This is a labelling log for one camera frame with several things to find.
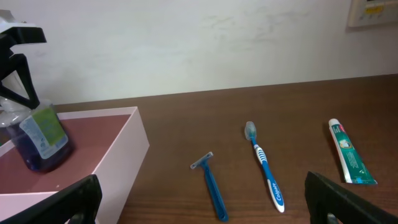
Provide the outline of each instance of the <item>yellow label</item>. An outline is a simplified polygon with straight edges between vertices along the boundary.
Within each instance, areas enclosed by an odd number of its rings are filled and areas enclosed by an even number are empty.
[[[369,7],[365,10],[366,14],[377,14],[382,12],[384,9],[384,6],[376,6],[376,7]]]

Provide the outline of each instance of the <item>green toothpaste tube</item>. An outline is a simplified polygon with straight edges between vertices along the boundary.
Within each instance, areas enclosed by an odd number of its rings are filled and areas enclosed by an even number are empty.
[[[349,140],[343,125],[337,119],[331,119],[329,129],[337,147],[345,181],[351,184],[377,184]]]

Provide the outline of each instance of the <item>blue and white toothbrush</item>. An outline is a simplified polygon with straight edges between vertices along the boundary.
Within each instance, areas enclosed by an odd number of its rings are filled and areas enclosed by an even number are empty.
[[[266,175],[266,179],[268,182],[269,191],[271,192],[272,200],[278,209],[279,212],[285,211],[285,203],[284,198],[282,197],[282,192],[280,192],[279,187],[271,174],[271,170],[269,169],[267,157],[264,151],[256,142],[257,132],[256,127],[253,122],[248,121],[246,123],[246,127],[244,128],[244,135],[247,140],[250,140],[253,143],[253,148],[256,151],[257,158],[259,159],[262,168],[264,169],[264,173]]]

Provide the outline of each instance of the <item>wall switch panel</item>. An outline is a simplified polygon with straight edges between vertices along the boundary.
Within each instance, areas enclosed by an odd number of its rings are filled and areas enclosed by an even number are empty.
[[[352,0],[348,26],[398,22],[398,0]]]

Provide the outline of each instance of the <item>open box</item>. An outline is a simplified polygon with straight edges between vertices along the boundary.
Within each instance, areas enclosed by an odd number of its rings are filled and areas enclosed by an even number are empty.
[[[96,174],[103,193],[97,220],[116,223],[149,147],[137,107],[58,117],[75,150],[54,171],[30,171],[11,141],[0,147],[0,221]]]

